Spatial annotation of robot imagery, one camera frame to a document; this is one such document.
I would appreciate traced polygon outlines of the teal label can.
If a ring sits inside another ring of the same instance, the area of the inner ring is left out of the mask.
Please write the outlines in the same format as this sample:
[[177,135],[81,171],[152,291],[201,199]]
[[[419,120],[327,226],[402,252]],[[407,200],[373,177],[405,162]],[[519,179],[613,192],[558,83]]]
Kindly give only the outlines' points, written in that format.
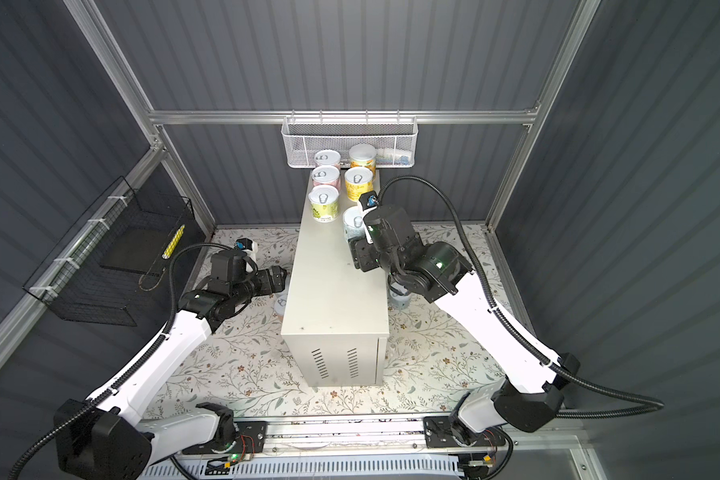
[[344,237],[347,242],[366,236],[363,212],[359,206],[352,206],[342,216]]

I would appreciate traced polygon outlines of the yellow label can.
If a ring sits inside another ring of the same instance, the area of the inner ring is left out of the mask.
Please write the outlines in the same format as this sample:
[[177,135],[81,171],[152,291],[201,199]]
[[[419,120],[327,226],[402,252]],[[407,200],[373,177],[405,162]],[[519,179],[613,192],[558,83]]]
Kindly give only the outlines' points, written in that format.
[[331,185],[314,186],[308,194],[312,216],[320,223],[333,222],[339,213],[339,192]]

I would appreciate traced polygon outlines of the pink label can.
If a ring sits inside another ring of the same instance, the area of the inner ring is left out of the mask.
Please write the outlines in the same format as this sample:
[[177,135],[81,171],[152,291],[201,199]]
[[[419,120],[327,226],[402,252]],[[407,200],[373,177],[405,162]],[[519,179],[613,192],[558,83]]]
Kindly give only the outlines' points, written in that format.
[[312,170],[311,180],[314,187],[332,186],[339,190],[341,186],[341,171],[333,165],[318,166]]
[[333,166],[341,168],[341,154],[336,150],[320,150],[315,153],[313,159],[316,166]]

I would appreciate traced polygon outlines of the orange label can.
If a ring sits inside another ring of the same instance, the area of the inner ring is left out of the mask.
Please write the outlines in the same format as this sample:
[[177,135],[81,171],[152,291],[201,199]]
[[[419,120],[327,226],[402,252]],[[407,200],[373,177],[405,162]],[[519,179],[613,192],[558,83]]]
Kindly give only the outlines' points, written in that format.
[[377,150],[373,145],[356,144],[348,151],[350,166],[352,168],[364,167],[374,173],[376,171],[376,154]]

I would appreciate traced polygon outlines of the pink label can front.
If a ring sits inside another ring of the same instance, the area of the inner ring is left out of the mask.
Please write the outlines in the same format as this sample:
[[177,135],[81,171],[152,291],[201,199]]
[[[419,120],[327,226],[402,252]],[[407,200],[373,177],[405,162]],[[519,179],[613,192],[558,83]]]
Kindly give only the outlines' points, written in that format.
[[315,153],[313,159],[316,166],[333,166],[341,168],[341,154],[336,150],[320,150]]

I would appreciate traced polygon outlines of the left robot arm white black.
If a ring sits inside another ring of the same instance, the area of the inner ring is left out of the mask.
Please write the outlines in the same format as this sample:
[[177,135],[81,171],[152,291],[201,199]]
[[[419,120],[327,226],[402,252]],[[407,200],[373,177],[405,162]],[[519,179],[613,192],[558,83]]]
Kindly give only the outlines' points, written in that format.
[[81,479],[136,479],[197,445],[242,455],[246,445],[225,406],[201,402],[162,420],[148,420],[145,412],[196,347],[253,299],[283,292],[287,277],[280,266],[260,268],[246,241],[219,247],[198,288],[169,291],[169,319],[150,342],[84,401],[69,400],[57,410],[53,439],[60,469]]

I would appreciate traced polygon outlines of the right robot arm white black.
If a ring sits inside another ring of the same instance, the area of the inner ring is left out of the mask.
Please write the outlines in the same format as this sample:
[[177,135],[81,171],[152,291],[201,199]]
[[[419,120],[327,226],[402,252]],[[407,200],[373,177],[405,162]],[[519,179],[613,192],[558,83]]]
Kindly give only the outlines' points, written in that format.
[[492,427],[509,424],[532,433],[555,419],[566,380],[553,367],[578,366],[533,337],[500,304],[491,305],[478,277],[478,262],[446,242],[426,244],[407,213],[394,205],[361,210],[365,236],[350,243],[357,269],[377,268],[389,285],[422,296],[454,318],[498,363],[503,378],[465,394],[449,416],[462,445]]

